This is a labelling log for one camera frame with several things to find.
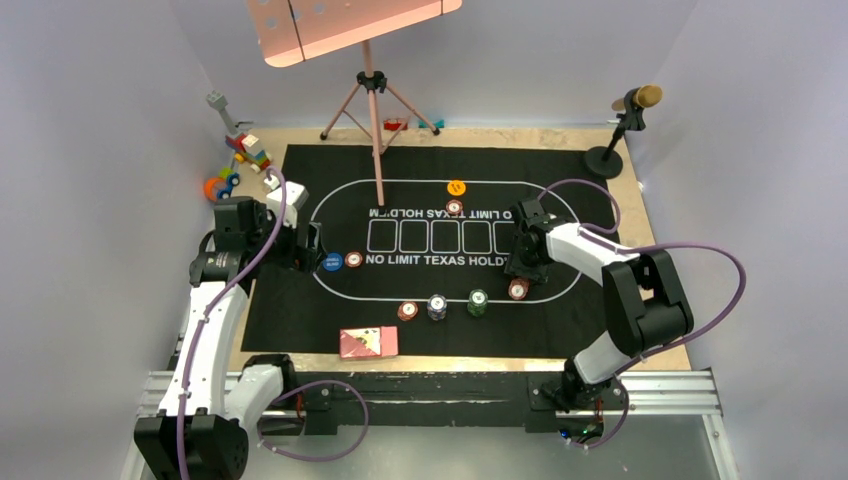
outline microphone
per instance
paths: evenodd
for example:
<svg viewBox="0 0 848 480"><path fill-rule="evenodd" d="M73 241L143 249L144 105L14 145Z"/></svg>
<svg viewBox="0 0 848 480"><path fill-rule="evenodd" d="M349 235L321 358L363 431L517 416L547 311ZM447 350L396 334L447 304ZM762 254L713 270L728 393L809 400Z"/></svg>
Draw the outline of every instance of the microphone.
<svg viewBox="0 0 848 480"><path fill-rule="evenodd" d="M633 106L650 108L660 103L662 100L662 88L658 85L643 85L636 90L633 95ZM612 109L615 111L624 110L624 97L612 102Z"/></svg>

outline floor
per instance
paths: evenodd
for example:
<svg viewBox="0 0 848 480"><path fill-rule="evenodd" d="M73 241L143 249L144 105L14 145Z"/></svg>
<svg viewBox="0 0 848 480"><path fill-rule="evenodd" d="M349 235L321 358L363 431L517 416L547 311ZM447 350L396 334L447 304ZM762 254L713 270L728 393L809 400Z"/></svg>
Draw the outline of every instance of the floor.
<svg viewBox="0 0 848 480"><path fill-rule="evenodd" d="M289 144L370 145L370 140L359 129L335 129L329 139L321 142L320 129L254 129L251 133L259 137L265 148L274 157L274 165L281 166ZM499 147L538 148L554 150L585 150L606 145L612 130L609 129L482 129L446 128L435 137L427 129L411 129L401 132L393 145L450 146L450 147ZM624 159L624 171L609 181L610 192L615 196L622 211L619 236L626 246L645 246L654 243L651 226L645 212L645 204L639 184L633 173L630 156L623 142L616 151ZM235 190L237 195L249 195L264 199L267 193L262 183L263 175L254 174L247 166L240 166L242 183ZM241 321L230 355L230 371L240 371L245 361L255 352L242 352L241 343L247 322L247 312ZM656 355L634 370L689 370L689 359L685 347L681 346ZM480 358L480 357L425 357L398 356L373 360L342 361L334 354L292 354L300 371L532 371L559 370L563 359L524 358Z"/></svg>

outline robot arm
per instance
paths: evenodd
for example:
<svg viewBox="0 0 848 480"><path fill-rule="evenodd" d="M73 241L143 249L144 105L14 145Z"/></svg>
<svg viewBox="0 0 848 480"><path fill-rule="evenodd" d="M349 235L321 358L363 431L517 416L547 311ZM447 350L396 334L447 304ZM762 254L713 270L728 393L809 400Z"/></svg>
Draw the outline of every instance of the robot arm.
<svg viewBox="0 0 848 480"><path fill-rule="evenodd" d="M193 339L199 329L202 335L194 346L184 343L158 415L140 418L135 427L136 445L158 479L179 478L176 419L186 362L193 362L185 409L186 459L193 479L240 478L248 452L256 445L256 424L262 412L296 386L287 355L259 355L248 361L239 382L224 395L235 328L259 268L229 290L204 322L207 306L255 257L275 222L284 223L262 264L311 272L326 256L320 225L309 224L305 238L298 238L297 208L305 200L305 189L292 182L285 188L288 196L282 218L248 197L221 200L214 207L215 229L201 242L189 269L193 288L185 338ZM211 249L210 240L214 242Z"/></svg>
<svg viewBox="0 0 848 480"><path fill-rule="evenodd" d="M546 213L537 199L511 210L518 228L507 274L544 283L548 265L563 263L603 288L606 331L566 362L561 385L547 392L563 408L590 404L632 359L692 331L692 312L668 252L628 253L573 219ZM643 300L641 290L653 297Z"/></svg>

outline white backdrop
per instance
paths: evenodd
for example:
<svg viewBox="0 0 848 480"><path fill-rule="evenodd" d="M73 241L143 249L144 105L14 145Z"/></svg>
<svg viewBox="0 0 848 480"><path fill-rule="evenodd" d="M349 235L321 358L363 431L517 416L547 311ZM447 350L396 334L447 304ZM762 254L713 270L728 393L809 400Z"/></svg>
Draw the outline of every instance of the white backdrop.
<svg viewBox="0 0 848 480"><path fill-rule="evenodd" d="M700 0L657 76L663 102L628 138L658 241L748 267L737 312L689 349L714 369L742 478L848 472L846 18L839 0ZM733 269L675 258L703 324Z"/></svg>
<svg viewBox="0 0 848 480"><path fill-rule="evenodd" d="M234 117L323 126L362 70L359 46L275 69L245 0L171 0ZM375 62L425 114L449 125L603 122L654 78L695 0L465 0L443 17L372 41ZM386 95L383 116L404 114ZM364 97L351 109L367 121Z"/></svg>
<svg viewBox="0 0 848 480"><path fill-rule="evenodd" d="M0 478L116 479L186 312L223 127L167 1L7 3Z"/></svg>

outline blue poker chip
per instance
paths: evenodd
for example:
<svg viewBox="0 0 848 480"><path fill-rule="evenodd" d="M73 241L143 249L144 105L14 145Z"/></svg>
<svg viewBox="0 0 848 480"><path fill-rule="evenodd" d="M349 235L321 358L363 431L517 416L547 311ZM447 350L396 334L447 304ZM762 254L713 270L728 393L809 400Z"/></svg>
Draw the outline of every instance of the blue poker chip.
<svg viewBox="0 0 848 480"><path fill-rule="evenodd" d="M324 259L324 270L328 272L335 272L342 268L344 265L344 258L338 253L331 253L327 255L327 258Z"/></svg>

